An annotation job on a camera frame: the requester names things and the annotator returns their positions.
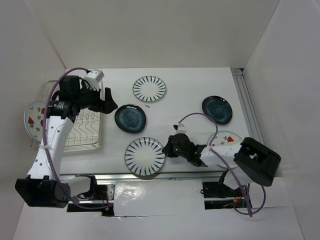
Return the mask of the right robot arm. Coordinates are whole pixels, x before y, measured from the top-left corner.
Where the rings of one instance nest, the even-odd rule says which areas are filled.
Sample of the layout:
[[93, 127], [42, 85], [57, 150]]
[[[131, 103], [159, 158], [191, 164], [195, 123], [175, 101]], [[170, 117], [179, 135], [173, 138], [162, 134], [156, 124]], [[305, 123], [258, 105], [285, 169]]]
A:
[[195, 167], [236, 165], [228, 171], [235, 174], [236, 183], [256, 183], [263, 187], [272, 185], [281, 162], [278, 153], [251, 137], [233, 145], [210, 146], [194, 144], [186, 134], [177, 133], [168, 137], [162, 152], [169, 158], [181, 157]]

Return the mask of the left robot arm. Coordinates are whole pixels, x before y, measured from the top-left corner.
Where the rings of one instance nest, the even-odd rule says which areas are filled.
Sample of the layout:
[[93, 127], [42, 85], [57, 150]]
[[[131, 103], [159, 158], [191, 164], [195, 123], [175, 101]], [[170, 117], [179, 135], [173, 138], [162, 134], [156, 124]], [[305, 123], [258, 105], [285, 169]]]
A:
[[25, 178], [16, 180], [15, 189], [30, 207], [65, 208], [78, 204], [78, 196], [92, 200], [99, 187], [94, 176], [75, 175], [60, 180], [60, 167], [68, 136], [83, 109], [110, 114], [118, 108], [111, 89], [101, 86], [104, 74], [92, 70], [84, 77], [64, 74], [51, 88], [44, 107], [42, 140], [32, 167]]

